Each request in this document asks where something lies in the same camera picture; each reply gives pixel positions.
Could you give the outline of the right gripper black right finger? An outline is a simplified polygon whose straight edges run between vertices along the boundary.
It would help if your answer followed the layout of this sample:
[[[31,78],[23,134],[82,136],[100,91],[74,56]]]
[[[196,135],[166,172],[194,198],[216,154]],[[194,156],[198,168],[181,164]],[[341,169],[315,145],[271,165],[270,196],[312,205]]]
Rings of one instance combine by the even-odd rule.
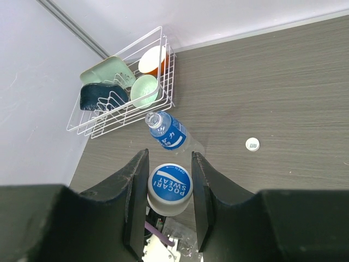
[[[348,261],[348,191],[252,193],[192,154],[197,246],[204,261]]]

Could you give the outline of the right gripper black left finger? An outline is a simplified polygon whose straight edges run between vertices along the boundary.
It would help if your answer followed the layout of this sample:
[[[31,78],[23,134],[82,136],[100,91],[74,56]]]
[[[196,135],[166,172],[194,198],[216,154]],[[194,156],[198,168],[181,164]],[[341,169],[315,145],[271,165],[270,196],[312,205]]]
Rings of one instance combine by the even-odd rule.
[[[1,187],[1,261],[141,261],[149,152],[77,193],[61,184]]]

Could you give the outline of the blue pocari sweat cap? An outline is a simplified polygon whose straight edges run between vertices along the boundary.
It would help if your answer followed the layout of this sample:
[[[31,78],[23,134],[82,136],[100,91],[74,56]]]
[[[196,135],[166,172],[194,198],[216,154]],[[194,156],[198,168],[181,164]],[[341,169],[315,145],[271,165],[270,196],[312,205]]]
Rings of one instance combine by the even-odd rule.
[[[156,167],[148,178],[148,203],[159,215],[173,217],[188,206],[193,193],[190,173],[178,164]]]

